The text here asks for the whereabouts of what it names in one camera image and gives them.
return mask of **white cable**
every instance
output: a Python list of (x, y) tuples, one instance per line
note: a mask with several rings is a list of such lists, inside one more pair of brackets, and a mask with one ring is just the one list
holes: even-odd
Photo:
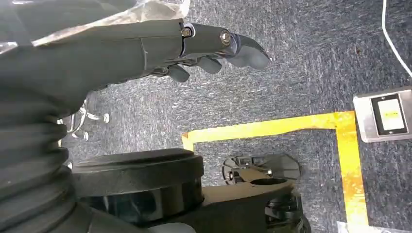
[(386, 27), (385, 27), (385, 18), (386, 18), (386, 0), (383, 0), (383, 8), (382, 8), (382, 29), (383, 29), (383, 34), (385, 35), (386, 40), (388, 41), (389, 45), (392, 48), (392, 51), (394, 52), (396, 58), (399, 60), (399, 62), (401, 63), (401, 65), (404, 67), (404, 69), (406, 70), (406, 72), (409, 74), (409, 76), (412, 78), (412, 72), (411, 70), (408, 68), (408, 66), (406, 65), (406, 63), (402, 60), (402, 58), (400, 57), (398, 51), (395, 48), (395, 45), (392, 43), (392, 40), (390, 39), (388, 32), (386, 31)]

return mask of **robotic arm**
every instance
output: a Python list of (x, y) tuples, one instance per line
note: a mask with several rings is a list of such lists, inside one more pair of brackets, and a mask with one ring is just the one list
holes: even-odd
[[(17, 27), (11, 30), (12, 34), (21, 34), (19, 20), (13, 15), (13, 10), (6, 12), (11, 9), (7, 3), (4, 6), (5, 2), (0, 3), (2, 33), (6, 34), (8, 30), (4, 26), (13, 22), (12, 25)], [(196, 198), (193, 201), (195, 204), (203, 202), (204, 206), (197, 215), (190, 218), (182, 216), (182, 219), (178, 220), (189, 225), (199, 223), (201, 220), (197, 219), (198, 216), (213, 217), (210, 211), (216, 210), (219, 206), (216, 203), (224, 201), (225, 205), (220, 205), (222, 208), (233, 209), (234, 206), (242, 204), (242, 200), (248, 196), (257, 195), (260, 204), (263, 204), (262, 213), (249, 216), (250, 213), (243, 211), (239, 214), (249, 218), (249, 222), (252, 223), (249, 227), (259, 225), (266, 230), (263, 213), (268, 201), (266, 199), (273, 194), (284, 196), (291, 193), (292, 182), (287, 180), (276, 180), (269, 186), (266, 182), (256, 185), (234, 185), (228, 188), (227, 192), (216, 188), (205, 189), (202, 192), (199, 183), (199, 178), (203, 174), (202, 158), (182, 150), (158, 151), (155, 152), (156, 156), (147, 158), (145, 153), (105, 156), (103, 161), (91, 161), (85, 167), (77, 168), (79, 173), (73, 179), (71, 170), (62, 165), (68, 158), (68, 151), (57, 145), (58, 140), (66, 135), (66, 127), (56, 124), (57, 120), (76, 112), (88, 92), (105, 88), (112, 83), (122, 83), (148, 75), (168, 75), (178, 82), (184, 82), (189, 78), (189, 74), (181, 65), (199, 66), (209, 73), (217, 73), (221, 69), (221, 59), (226, 59), (237, 67), (265, 68), (269, 57), (253, 39), (231, 33), (224, 28), (184, 23), (182, 19), (176, 19), (92, 27), (72, 36), (35, 46), (24, 40), (15, 41), (15, 48), (0, 49), (0, 232), (193, 231), (191, 227), (179, 224), (137, 228), (78, 202), (75, 186), (79, 190), (78, 186), (83, 185), (85, 196), (90, 193), (99, 193), (102, 197), (122, 193), (118, 188), (104, 190), (97, 183), (85, 180), (90, 181), (97, 177), (98, 181), (104, 181), (107, 171), (111, 171), (111, 179), (116, 178), (116, 172), (120, 172), (119, 175), (125, 172), (128, 174), (128, 171), (121, 167), (123, 164), (127, 164), (132, 173), (152, 174), (148, 177), (152, 177), (153, 180), (152, 183), (123, 180), (125, 186), (122, 188), (128, 189), (127, 192), (136, 189), (138, 192), (163, 192), (163, 189), (166, 189), (167, 192), (175, 193), (175, 189), (180, 190), (179, 186), (167, 187), (164, 184), (165, 179), (157, 175), (159, 172), (145, 170), (148, 163), (151, 166), (160, 165), (158, 169), (163, 167), (165, 171), (173, 168), (176, 175), (180, 171), (181, 176), (175, 176), (173, 179), (177, 184), (181, 182), (183, 186), (189, 184), (194, 188)], [(144, 165), (133, 167), (137, 161)], [(185, 168), (187, 171), (182, 173), (182, 166), (185, 164), (192, 166)], [(96, 176), (99, 172), (103, 172), (102, 176)], [(185, 180), (188, 174), (191, 174), (190, 180)], [(250, 193), (239, 192), (243, 188), (250, 190)], [(223, 193), (229, 195), (224, 198), (220, 196)], [(256, 207), (250, 201), (245, 206), (250, 210), (260, 209), (260, 206)], [(273, 215), (271, 219), (275, 219), (277, 223), (283, 222), (280, 219), (284, 217)], [(219, 228), (223, 221), (224, 218), (215, 218), (213, 223), (201, 223), (196, 230), (203, 229), (205, 232), (207, 225)], [(240, 233), (249, 230), (242, 227), (243, 225), (237, 228), (226, 226), (225, 229), (233, 229)]]

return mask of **gray carpet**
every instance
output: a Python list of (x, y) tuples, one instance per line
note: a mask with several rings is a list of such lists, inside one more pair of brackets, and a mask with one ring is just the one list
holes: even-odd
[[(217, 75), (189, 68), (183, 84), (148, 77), (113, 85), (90, 98), (90, 109), (109, 112), (111, 122), (89, 121), (89, 142), (67, 137), (63, 145), (74, 161), (182, 147), (183, 132), (352, 110), (356, 94), (411, 85), (384, 40), (381, 9), (380, 0), (192, 0), (186, 21), (254, 38), (273, 58), (269, 67), (224, 63)], [(387, 18), (399, 53), (412, 64), (412, 1), (389, 0)], [(412, 230), (412, 143), (359, 141), (370, 224)], [(205, 160), (204, 185), (223, 184), (220, 166), (228, 156), (277, 151), (304, 166), (299, 190), (313, 232), (337, 232), (336, 221), (346, 219), (333, 131), (196, 145)]]

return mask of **caster wheel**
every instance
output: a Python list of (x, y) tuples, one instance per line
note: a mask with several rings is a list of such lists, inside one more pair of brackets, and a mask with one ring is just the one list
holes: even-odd
[(85, 140), (85, 141), (89, 140), (89, 133), (88, 132), (83, 133), (83, 140)]
[(106, 124), (110, 122), (110, 115), (109, 115), (109, 113), (105, 113), (105, 114), (103, 115), (103, 122), (106, 123)]
[(226, 159), (223, 162), (222, 175), (224, 182), (228, 185), (236, 184), (235, 177), (232, 171), (232, 169), (234, 168), (238, 168), (238, 165), (232, 158)]

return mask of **metal plate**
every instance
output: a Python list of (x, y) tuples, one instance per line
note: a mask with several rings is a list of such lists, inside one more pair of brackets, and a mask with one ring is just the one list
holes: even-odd
[(358, 95), (353, 98), (364, 142), (411, 139), (412, 87)]
[(286, 153), (269, 156), (233, 157), (224, 161), (222, 175), (226, 184), (245, 182), (240, 172), (253, 169), (272, 178), (297, 180), (301, 175), (299, 164)]

